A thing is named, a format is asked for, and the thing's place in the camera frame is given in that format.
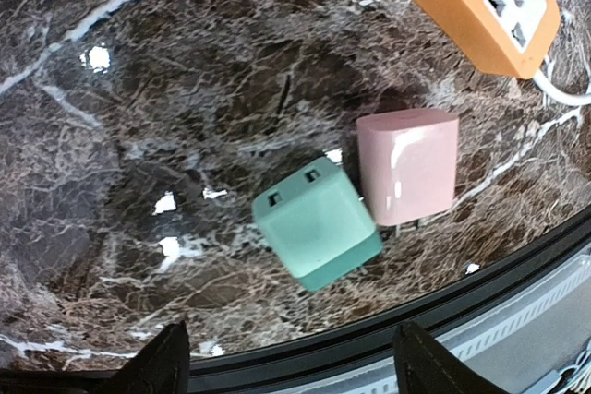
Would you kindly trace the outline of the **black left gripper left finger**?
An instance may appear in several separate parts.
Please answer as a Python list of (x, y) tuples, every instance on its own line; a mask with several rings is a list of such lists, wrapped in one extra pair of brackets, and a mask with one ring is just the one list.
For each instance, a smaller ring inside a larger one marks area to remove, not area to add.
[(92, 393), (185, 394), (190, 346), (184, 321), (167, 325), (138, 354)]

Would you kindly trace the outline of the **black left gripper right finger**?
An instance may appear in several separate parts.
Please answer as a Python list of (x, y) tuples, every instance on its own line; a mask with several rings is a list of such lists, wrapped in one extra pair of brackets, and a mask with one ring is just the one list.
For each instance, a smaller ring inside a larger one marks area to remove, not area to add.
[(396, 327), (392, 353), (399, 393), (505, 393), (463, 364), (415, 322)]

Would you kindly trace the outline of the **green charger plug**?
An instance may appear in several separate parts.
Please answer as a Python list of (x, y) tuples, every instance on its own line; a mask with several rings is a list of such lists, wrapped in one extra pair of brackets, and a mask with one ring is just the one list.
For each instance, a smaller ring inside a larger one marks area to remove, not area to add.
[(321, 156), (259, 194), (255, 223), (289, 273), (318, 291), (382, 250), (378, 228), (344, 169)]

